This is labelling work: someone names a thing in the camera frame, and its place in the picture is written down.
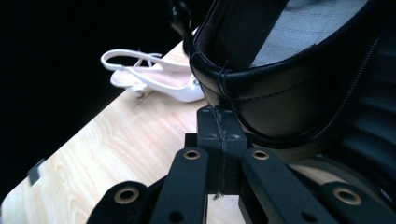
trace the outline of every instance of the light wood surface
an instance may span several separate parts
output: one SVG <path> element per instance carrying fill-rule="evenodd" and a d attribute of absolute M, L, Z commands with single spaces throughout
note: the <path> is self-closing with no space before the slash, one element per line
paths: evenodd
<path fill-rule="evenodd" d="M 187 62 L 178 45 L 166 60 Z M 86 223 L 112 186 L 127 180 L 147 186 L 167 175 L 184 134 L 195 133 L 196 110 L 152 91 L 137 100 L 125 91 L 39 166 L 32 187 L 24 179 L 2 204 L 4 224 Z M 244 223 L 236 196 L 213 201 L 207 223 Z"/>

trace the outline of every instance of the black background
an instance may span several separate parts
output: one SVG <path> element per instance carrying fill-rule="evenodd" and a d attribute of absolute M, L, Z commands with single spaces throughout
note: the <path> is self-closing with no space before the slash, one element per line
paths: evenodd
<path fill-rule="evenodd" d="M 186 2 L 196 27 L 211 1 Z M 0 202 L 123 92 L 104 52 L 166 53 L 181 40 L 168 12 L 166 0 L 0 2 Z"/>

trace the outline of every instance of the white sandal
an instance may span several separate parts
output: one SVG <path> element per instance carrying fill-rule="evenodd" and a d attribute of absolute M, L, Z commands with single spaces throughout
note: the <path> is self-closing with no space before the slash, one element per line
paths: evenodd
<path fill-rule="evenodd" d="M 134 57 L 138 61 L 134 66 L 107 62 L 108 59 L 119 56 Z M 146 54 L 135 50 L 113 49 L 102 55 L 101 63 L 106 69 L 116 71 L 111 76 L 111 84 L 116 87 L 132 88 L 138 95 L 149 86 L 155 91 L 170 95 L 184 103 L 205 98 L 198 80 L 192 75 L 187 63 L 165 62 L 160 56 L 156 53 Z M 148 67 L 140 66 L 143 60 L 148 62 Z"/>

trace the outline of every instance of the black metal bracket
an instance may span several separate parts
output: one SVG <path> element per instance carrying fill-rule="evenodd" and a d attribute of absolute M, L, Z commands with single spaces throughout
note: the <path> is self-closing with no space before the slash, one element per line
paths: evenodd
<path fill-rule="evenodd" d="M 313 194 L 271 149 L 248 142 L 232 111 L 205 106 L 197 120 L 167 176 L 150 187 L 114 186 L 88 223 L 205 223 L 207 194 L 239 195 L 246 223 L 396 223 L 394 212 L 348 184 Z"/>

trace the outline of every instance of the black shoe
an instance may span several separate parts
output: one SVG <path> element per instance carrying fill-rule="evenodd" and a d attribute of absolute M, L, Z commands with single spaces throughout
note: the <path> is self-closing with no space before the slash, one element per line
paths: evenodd
<path fill-rule="evenodd" d="M 336 133 L 368 70 L 385 14 L 380 0 L 218 0 L 193 39 L 191 69 L 253 143 L 314 143 L 305 154 L 316 154 L 314 140 Z"/>

